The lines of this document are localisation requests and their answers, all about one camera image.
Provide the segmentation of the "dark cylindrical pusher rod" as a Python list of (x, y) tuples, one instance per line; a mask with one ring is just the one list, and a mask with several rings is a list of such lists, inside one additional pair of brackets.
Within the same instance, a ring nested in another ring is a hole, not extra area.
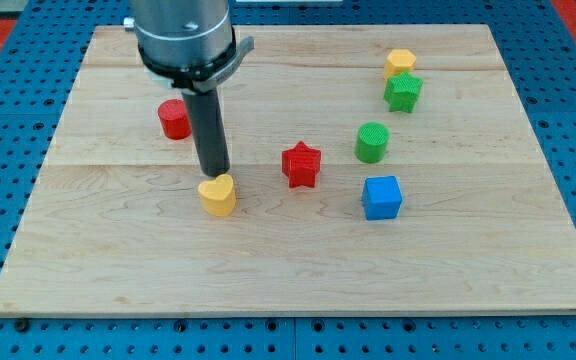
[(227, 173), (230, 160), (217, 90), (203, 93), (183, 90), (182, 98), (202, 172), (209, 177)]

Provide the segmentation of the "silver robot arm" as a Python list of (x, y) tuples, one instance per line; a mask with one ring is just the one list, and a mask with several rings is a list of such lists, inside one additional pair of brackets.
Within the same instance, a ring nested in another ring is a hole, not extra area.
[(131, 0), (132, 29), (145, 67), (181, 91), (202, 172), (230, 168), (218, 87), (255, 48), (237, 39), (226, 0)]

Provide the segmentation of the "black clamp ring mount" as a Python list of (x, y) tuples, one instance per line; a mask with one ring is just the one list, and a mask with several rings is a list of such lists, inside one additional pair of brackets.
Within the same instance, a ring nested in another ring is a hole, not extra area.
[(166, 83), (168, 87), (187, 89), (191, 93), (205, 93), (228, 80), (254, 48), (255, 39), (249, 36), (240, 43), (233, 42), (216, 59), (194, 67), (162, 65), (149, 57), (141, 45), (138, 51), (144, 66), (157, 81)]

